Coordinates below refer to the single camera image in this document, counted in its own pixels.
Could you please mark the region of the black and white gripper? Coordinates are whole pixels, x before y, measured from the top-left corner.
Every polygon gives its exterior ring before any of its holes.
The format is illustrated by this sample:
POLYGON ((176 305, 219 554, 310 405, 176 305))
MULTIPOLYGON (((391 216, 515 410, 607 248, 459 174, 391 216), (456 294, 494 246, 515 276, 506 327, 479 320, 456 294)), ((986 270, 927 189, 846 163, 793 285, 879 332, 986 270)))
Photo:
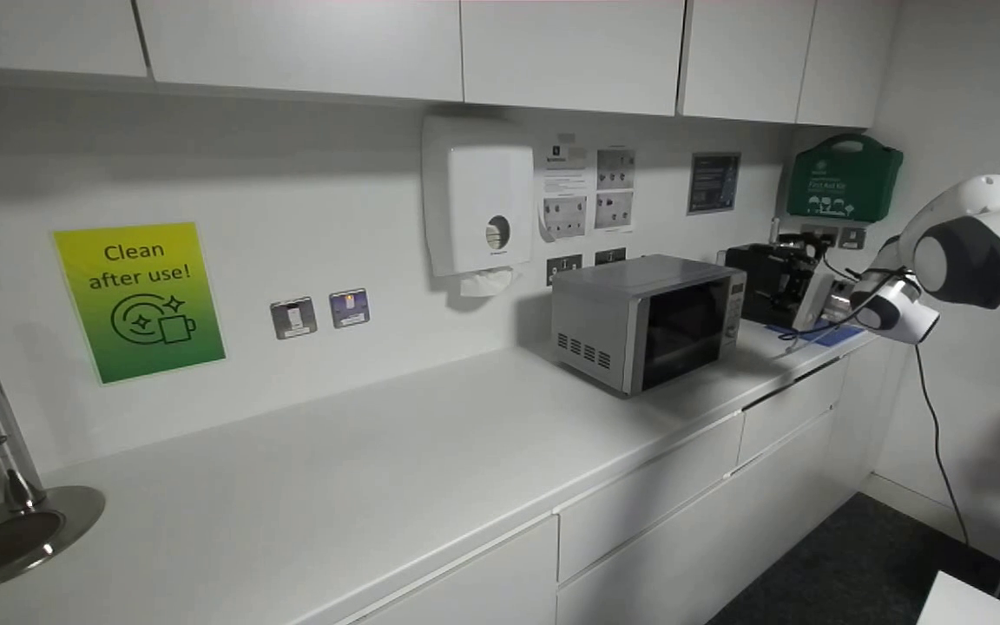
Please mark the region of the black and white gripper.
POLYGON ((816 267, 794 307, 793 329, 810 332, 854 320, 886 341, 924 342, 940 312, 922 303, 922 285, 889 236, 857 276, 835 276, 816 267))

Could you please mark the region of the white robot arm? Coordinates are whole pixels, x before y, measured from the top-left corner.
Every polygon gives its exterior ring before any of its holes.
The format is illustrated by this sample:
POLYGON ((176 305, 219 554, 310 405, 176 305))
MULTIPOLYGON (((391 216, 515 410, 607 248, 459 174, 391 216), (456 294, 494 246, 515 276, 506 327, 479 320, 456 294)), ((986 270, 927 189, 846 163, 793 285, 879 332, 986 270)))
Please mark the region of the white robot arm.
POLYGON ((1000 169, 976 174, 931 196, 872 265, 843 282, 816 270, 793 332, 857 323, 901 342, 924 342, 940 312, 927 299, 1000 307, 1000 169))

